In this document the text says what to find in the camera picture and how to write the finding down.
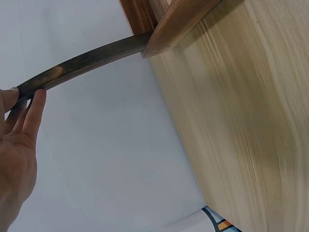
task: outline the white wall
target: white wall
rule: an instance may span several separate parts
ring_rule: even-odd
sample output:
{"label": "white wall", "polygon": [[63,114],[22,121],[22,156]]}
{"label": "white wall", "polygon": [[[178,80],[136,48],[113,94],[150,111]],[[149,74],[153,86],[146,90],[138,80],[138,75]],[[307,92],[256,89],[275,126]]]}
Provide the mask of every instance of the white wall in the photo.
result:
{"label": "white wall", "polygon": [[[1,0],[1,88],[131,35],[116,0]],[[205,203],[148,60],[48,91],[38,181],[11,232],[147,232]]]}

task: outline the wooden furniture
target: wooden furniture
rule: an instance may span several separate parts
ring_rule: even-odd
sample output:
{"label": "wooden furniture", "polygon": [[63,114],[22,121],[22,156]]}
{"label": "wooden furniture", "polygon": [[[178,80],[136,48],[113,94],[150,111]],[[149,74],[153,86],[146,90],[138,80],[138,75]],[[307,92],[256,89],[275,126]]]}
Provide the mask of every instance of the wooden furniture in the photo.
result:
{"label": "wooden furniture", "polygon": [[309,231],[308,9],[223,0],[150,58],[207,204],[244,232]]}

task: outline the wooden edge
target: wooden edge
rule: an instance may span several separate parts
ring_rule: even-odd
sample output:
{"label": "wooden edge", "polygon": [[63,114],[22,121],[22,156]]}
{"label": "wooden edge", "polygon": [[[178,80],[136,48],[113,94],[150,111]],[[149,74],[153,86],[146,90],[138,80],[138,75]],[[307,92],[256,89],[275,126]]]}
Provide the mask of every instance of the wooden edge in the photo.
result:
{"label": "wooden edge", "polygon": [[134,35],[153,31],[157,26],[149,0],[120,0],[120,4]]}
{"label": "wooden edge", "polygon": [[175,47],[220,0],[173,0],[142,55],[148,58]]}
{"label": "wooden edge", "polygon": [[16,105],[31,99],[40,88],[51,89],[105,64],[142,52],[150,36],[151,32],[148,32],[110,43],[44,71],[17,86],[19,98]]}

